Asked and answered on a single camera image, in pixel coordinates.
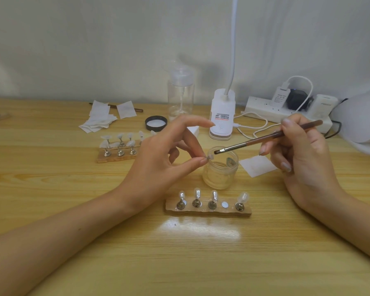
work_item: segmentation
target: white wall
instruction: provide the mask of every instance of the white wall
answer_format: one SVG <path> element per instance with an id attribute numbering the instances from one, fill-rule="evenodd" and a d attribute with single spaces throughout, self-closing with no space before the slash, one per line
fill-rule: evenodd
<path id="1" fill-rule="evenodd" d="M 165 102 L 174 58 L 209 103 L 227 84 L 231 2 L 0 0 L 0 96 Z M 237 23 L 239 103 L 294 74 L 340 98 L 370 85 L 370 0 L 239 0 Z"/>

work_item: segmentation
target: stack of white wipes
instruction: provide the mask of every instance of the stack of white wipes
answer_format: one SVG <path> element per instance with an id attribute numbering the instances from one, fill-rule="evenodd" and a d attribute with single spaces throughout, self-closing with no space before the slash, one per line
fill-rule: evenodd
<path id="1" fill-rule="evenodd" d="M 108 104 L 94 101 L 89 113 L 89 119 L 79 127 L 86 133 L 97 132 L 102 128 L 108 128 L 110 123 L 117 119 L 115 115 L 110 114 L 110 106 Z"/>

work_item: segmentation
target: table surface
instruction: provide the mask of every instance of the table surface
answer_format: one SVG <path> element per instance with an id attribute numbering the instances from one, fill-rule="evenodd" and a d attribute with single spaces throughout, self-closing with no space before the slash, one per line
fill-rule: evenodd
<path id="1" fill-rule="evenodd" d="M 87 103 L 0 99 L 11 114 L 0 121 L 0 234 L 117 186 L 133 160 L 97 164 L 100 136 L 147 132 L 148 116 L 167 115 L 165 105 L 135 106 L 144 112 L 86 134 L 78 126 L 88 118 Z M 208 117 L 209 106 L 195 106 L 194 114 Z M 233 133 L 218 142 L 201 129 L 198 139 L 205 151 L 245 140 Z M 370 156 L 339 137 L 328 142 L 341 185 L 370 204 Z M 237 154 L 255 156 L 258 146 Z M 182 152 L 178 161 L 187 159 Z M 201 174 L 176 183 L 167 196 L 191 195 L 196 186 L 209 193 Z M 250 218 L 168 215 L 162 200 L 100 236 L 31 295 L 370 295 L 370 258 L 301 211 L 280 171 L 251 178 L 240 166 L 220 193 L 236 198 L 240 191 L 250 194 Z"/>

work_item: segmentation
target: white power strip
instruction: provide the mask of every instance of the white power strip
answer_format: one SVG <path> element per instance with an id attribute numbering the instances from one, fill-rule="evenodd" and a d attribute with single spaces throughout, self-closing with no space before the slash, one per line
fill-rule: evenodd
<path id="1" fill-rule="evenodd" d="M 288 117 L 291 114 L 295 113 L 295 110 L 289 110 L 286 108 L 286 105 L 282 108 L 272 107 L 270 106 L 270 100 L 267 99 L 261 99 L 258 97 L 249 97 L 247 106 L 245 107 L 245 112 L 253 112 L 259 114 L 261 117 L 264 117 L 268 121 L 274 122 L 274 123 L 280 123 L 281 120 L 285 117 Z M 314 121 L 319 118 L 314 118 L 312 116 L 307 116 L 307 113 L 301 112 L 301 114 L 305 115 L 309 120 Z M 255 114 L 249 113 L 245 114 L 246 116 L 261 119 Z M 326 117 L 323 119 L 323 124 L 318 126 L 316 129 L 320 131 L 322 134 L 327 133 L 331 126 L 332 121 L 329 117 Z"/>

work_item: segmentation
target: transparent jar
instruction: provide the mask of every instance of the transparent jar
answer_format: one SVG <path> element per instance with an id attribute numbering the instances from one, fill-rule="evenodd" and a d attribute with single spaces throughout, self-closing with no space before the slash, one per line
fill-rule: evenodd
<path id="1" fill-rule="evenodd" d="M 238 156 L 233 151 L 222 154 L 214 154 L 214 151 L 223 149 L 224 146 L 216 146 L 208 151 L 207 156 L 212 154 L 214 159 L 208 160 L 203 169 L 204 182 L 214 189 L 226 189 L 234 180 L 238 169 Z"/>
<path id="2" fill-rule="evenodd" d="M 179 114 L 192 114 L 194 98 L 193 70 L 184 64 L 175 63 L 168 70 L 167 83 L 168 120 Z"/>

